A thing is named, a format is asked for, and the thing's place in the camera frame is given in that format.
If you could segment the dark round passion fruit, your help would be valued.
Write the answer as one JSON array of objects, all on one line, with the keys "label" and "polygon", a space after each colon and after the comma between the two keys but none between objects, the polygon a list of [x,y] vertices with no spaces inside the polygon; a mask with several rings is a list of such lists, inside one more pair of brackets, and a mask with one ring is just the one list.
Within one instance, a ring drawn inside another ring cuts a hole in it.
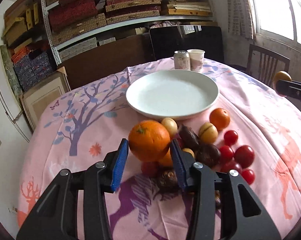
[{"label": "dark round passion fruit", "polygon": [[201,145],[196,153],[196,161],[210,168],[219,164],[220,150],[213,144]]}]

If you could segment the white round plate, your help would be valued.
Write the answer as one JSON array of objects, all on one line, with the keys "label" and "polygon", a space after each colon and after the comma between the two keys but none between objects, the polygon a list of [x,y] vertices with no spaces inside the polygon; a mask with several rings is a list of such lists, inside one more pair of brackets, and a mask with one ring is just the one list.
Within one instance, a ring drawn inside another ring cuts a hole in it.
[{"label": "white round plate", "polygon": [[190,70],[160,70],[134,81],[126,100],[136,112],[152,119],[184,120],[209,109],[219,96],[217,83]]}]

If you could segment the brown water chestnut front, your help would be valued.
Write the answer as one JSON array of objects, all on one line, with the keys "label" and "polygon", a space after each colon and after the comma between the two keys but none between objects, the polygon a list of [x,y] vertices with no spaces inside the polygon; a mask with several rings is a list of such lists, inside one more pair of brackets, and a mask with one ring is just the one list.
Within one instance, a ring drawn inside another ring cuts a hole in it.
[{"label": "brown water chestnut front", "polygon": [[221,208],[221,194],[217,190],[215,191],[215,206],[216,206],[216,209]]}]

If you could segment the red cherry tomato front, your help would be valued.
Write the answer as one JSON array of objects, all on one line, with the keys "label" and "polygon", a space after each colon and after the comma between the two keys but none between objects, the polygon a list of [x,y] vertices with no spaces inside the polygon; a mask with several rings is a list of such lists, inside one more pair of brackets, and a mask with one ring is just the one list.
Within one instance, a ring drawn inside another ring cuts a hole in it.
[{"label": "red cherry tomato front", "polygon": [[251,185],[255,181],[255,172],[252,169],[244,169],[241,173],[241,176],[244,178],[244,180]]}]

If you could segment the brown water chestnut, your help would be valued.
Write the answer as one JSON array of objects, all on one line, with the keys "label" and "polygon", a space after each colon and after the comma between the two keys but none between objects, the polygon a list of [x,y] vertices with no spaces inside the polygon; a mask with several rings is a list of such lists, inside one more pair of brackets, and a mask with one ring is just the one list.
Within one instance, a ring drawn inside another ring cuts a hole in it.
[{"label": "brown water chestnut", "polygon": [[221,194],[217,190],[215,191],[215,206],[216,206],[216,209],[221,208]]},{"label": "brown water chestnut", "polygon": [[160,192],[175,192],[178,191],[179,185],[174,169],[164,169],[155,177],[157,187]]}]

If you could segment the pink printed tablecloth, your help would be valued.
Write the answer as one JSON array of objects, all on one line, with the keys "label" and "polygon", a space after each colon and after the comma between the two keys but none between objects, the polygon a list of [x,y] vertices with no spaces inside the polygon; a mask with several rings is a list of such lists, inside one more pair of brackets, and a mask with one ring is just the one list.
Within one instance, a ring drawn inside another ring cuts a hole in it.
[{"label": "pink printed tablecloth", "polygon": [[[144,117],[127,105],[125,92],[144,75],[174,67],[171,58],[125,68],[54,100],[42,114],[23,165],[18,223],[57,173],[86,170],[118,148]],[[214,107],[230,114],[238,146],[255,152],[252,189],[281,236],[301,217],[301,111],[260,81],[234,68],[206,60],[202,73],[218,85]],[[114,239],[185,239],[192,196],[162,193],[129,155],[122,183],[106,195]]]}]

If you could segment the pink drink can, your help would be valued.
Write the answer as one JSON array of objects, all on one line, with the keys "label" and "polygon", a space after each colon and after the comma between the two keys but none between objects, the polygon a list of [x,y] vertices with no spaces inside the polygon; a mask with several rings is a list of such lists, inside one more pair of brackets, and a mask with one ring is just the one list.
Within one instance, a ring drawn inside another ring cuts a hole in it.
[{"label": "pink drink can", "polygon": [[177,50],[174,52],[174,69],[190,70],[190,56],[185,50]]}]

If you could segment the brown water chestnut left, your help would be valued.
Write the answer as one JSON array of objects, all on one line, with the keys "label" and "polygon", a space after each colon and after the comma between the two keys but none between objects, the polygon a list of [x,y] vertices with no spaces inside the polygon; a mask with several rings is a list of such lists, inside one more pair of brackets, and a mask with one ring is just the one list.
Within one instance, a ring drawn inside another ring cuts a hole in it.
[{"label": "brown water chestnut left", "polygon": [[157,187],[160,192],[175,192],[178,191],[179,185],[174,169],[164,169],[155,177]]}]

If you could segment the brown wooden board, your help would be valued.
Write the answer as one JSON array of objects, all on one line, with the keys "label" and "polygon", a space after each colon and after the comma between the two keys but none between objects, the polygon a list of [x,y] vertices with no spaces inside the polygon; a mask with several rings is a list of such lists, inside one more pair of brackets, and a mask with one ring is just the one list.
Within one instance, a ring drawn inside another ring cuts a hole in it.
[{"label": "brown wooden board", "polygon": [[146,33],[93,48],[62,62],[58,68],[66,71],[70,88],[75,89],[154,60],[151,38]]}]

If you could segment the stack of blue boxes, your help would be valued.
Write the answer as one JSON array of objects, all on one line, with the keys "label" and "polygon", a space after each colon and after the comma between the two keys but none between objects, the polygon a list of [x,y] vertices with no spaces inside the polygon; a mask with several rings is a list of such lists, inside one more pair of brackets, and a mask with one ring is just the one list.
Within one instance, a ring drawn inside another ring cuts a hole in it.
[{"label": "stack of blue boxes", "polygon": [[53,73],[50,57],[46,51],[37,57],[25,55],[13,68],[24,92]]}]

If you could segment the small yellow-green fruit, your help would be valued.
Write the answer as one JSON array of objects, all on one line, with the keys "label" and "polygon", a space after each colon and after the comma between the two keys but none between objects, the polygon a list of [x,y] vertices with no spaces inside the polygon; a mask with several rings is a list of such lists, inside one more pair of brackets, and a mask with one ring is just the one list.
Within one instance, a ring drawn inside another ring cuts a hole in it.
[{"label": "small yellow-green fruit", "polygon": [[292,78],[291,78],[291,76],[287,72],[285,72],[285,71],[279,71],[273,77],[273,87],[276,86],[276,83],[279,80],[292,81]]}]

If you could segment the white patterned curtain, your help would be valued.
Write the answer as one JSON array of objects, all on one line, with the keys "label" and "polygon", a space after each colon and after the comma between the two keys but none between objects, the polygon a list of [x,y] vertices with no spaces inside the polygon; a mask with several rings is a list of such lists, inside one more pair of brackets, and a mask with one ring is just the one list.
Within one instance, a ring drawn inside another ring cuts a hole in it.
[{"label": "white patterned curtain", "polygon": [[255,29],[250,0],[228,1],[228,32],[253,40]]}]

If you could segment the large orange with stem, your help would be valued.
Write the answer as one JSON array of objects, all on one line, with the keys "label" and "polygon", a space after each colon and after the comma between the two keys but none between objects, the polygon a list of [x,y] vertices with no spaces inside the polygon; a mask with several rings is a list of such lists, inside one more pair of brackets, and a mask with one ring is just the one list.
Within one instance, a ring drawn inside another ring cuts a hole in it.
[{"label": "large orange with stem", "polygon": [[131,129],[128,141],[132,154],[139,161],[150,163],[162,159],[167,154],[171,137],[161,123],[144,120]]}]

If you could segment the dark wooden chair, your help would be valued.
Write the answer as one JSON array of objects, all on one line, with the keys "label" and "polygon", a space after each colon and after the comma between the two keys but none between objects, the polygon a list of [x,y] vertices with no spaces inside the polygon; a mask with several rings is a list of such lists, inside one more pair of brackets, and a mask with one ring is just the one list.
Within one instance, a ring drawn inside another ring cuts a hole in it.
[{"label": "dark wooden chair", "polygon": [[259,53],[258,80],[265,85],[271,85],[279,63],[283,63],[284,71],[289,71],[290,59],[272,50],[250,44],[246,74],[251,74],[253,53]]}]

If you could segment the red cherry tomato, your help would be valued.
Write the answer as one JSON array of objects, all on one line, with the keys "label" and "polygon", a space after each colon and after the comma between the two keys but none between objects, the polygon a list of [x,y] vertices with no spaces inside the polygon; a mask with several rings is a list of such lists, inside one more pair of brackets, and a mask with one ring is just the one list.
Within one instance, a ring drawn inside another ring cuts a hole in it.
[{"label": "red cherry tomato", "polygon": [[221,155],[219,157],[220,164],[226,164],[229,161],[231,161],[234,157],[234,151],[228,145],[221,146],[219,148],[219,152],[221,153]]},{"label": "red cherry tomato", "polygon": [[255,172],[252,169],[244,169],[241,173],[241,176],[244,178],[244,180],[251,185],[255,181]]},{"label": "red cherry tomato", "polygon": [[224,144],[233,146],[238,141],[238,133],[234,130],[229,130],[224,134]]},{"label": "red cherry tomato", "polygon": [[143,162],[141,164],[141,172],[149,178],[154,178],[158,173],[158,166],[157,162]]}]

